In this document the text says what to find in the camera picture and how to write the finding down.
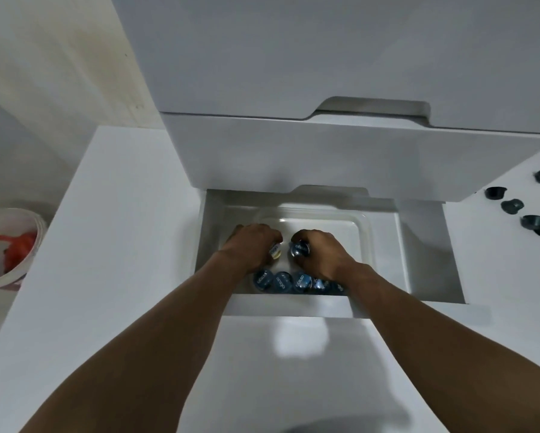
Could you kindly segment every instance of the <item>red object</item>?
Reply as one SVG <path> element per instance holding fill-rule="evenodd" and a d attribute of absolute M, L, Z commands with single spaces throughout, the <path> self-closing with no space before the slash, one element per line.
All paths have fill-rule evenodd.
<path fill-rule="evenodd" d="M 7 241 L 10 243 L 7 249 L 3 251 L 3 273 L 6 274 L 11 271 L 28 256 L 33 249 L 36 238 L 37 231 L 26 232 L 19 237 L 0 235 L 0 241 Z"/>

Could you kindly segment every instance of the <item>white countertop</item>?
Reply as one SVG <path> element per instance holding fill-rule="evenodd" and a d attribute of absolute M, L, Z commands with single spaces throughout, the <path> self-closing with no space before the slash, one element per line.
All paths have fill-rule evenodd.
<path fill-rule="evenodd" d="M 540 186 L 523 177 L 540 155 L 529 161 L 500 184 L 540 213 Z M 0 432 L 19 430 L 67 375 L 192 273 L 202 196 L 165 131 L 97 130 L 0 332 Z M 465 296 L 485 313 L 440 310 L 540 365 L 540 237 L 480 192 L 445 212 Z M 233 317 L 222 320 L 179 430 L 333 425 L 445 430 L 369 320 Z"/>

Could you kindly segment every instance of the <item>drawer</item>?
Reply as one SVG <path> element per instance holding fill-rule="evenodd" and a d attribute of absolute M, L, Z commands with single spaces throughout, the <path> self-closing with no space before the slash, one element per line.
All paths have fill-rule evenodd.
<path fill-rule="evenodd" d="M 464 304 L 442 207 L 432 201 L 370 198 L 344 188 L 300 188 L 288 195 L 208 190 L 196 270 L 237 224 L 266 223 L 284 237 L 282 255 L 272 270 L 293 273 L 287 257 L 290 237 L 299 229 L 321 229 L 332 232 L 356 261 L 369 263 L 418 299 Z M 225 314 L 364 317 L 346 296 L 260 293 L 251 276 L 238 284 Z"/>
<path fill-rule="evenodd" d="M 162 119 L 190 182 L 203 189 L 288 193 L 327 185 L 460 201 L 540 150 L 540 134 L 436 129 L 390 116 Z"/>
<path fill-rule="evenodd" d="M 540 133 L 540 0 L 113 2 L 161 112 L 303 119 L 360 97 Z"/>

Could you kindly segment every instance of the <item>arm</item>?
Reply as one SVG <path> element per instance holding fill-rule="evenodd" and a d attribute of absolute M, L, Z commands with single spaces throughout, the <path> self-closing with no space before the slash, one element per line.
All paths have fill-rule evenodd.
<path fill-rule="evenodd" d="M 297 263 L 348 289 L 449 431 L 540 432 L 540 367 L 355 262 L 333 235 L 302 230 L 298 240 L 311 252 Z"/>
<path fill-rule="evenodd" d="M 281 242 L 238 226 L 192 277 L 72 373 L 22 433 L 176 431 L 236 284 Z"/>

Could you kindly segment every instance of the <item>white bucket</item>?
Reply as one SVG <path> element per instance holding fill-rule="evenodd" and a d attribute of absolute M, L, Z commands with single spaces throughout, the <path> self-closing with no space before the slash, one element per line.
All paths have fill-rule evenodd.
<path fill-rule="evenodd" d="M 29 254 L 15 268 L 6 274 L 3 273 L 3 251 L 9 246 L 8 242 L 0 241 L 0 287 L 8 286 L 19 281 L 28 272 L 32 265 L 37 249 L 40 247 L 47 224 L 39 214 L 20 208 L 0 209 L 0 234 L 18 236 L 26 232 L 37 231 L 35 243 Z"/>

